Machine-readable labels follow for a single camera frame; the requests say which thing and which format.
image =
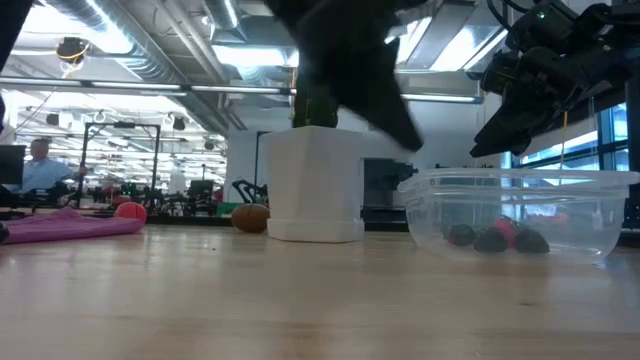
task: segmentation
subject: wooden table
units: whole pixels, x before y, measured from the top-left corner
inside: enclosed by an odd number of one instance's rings
[[[640,359],[640,255],[451,263],[406,234],[232,229],[0,247],[0,359]]]

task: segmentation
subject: blue shirt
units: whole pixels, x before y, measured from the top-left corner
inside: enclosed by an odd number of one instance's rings
[[[73,175],[73,171],[61,162],[45,158],[40,161],[29,161],[24,165],[22,186],[8,186],[13,193],[26,193],[33,189],[51,189],[56,182]]]

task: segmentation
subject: plastic bowl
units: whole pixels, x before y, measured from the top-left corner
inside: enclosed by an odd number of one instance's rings
[[[615,247],[629,185],[616,171],[437,169],[398,187],[419,247],[461,260],[594,263]]]

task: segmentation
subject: window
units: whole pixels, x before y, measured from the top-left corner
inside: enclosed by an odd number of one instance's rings
[[[613,141],[627,140],[627,104],[616,105],[609,110],[613,118]]]
[[[564,153],[569,154],[574,151],[584,150],[596,147],[598,145],[598,132],[592,131],[588,134],[584,134],[575,139],[571,139],[565,141],[564,143]],[[554,145],[548,149],[539,151],[535,154],[531,154],[529,156],[525,156],[521,159],[521,164],[526,165],[532,163],[534,161],[540,161],[544,159],[548,159],[554,156],[562,155],[562,144]]]
[[[629,171],[626,103],[601,111],[598,124],[597,131],[565,141],[563,170]],[[515,167],[559,170],[561,155],[562,144],[557,144],[517,160]]]
[[[628,139],[627,104],[618,104],[600,113],[602,124],[602,143],[609,144]]]
[[[616,151],[615,162],[616,170],[629,171],[629,149]]]
[[[541,170],[560,170],[560,162],[536,167]],[[562,170],[600,170],[600,162],[597,156],[568,160],[564,162]]]

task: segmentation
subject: dark stone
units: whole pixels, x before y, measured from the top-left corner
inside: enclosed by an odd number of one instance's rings
[[[539,232],[529,228],[522,229],[514,243],[516,250],[523,254],[548,254],[549,243]]]
[[[0,223],[0,245],[2,245],[9,238],[9,228]]]
[[[447,233],[447,242],[457,246],[469,246],[473,244],[478,235],[469,225],[454,225]]]
[[[473,248],[478,252],[500,253],[507,251],[509,244],[500,230],[490,227],[486,231],[478,234],[478,238],[473,243]]]

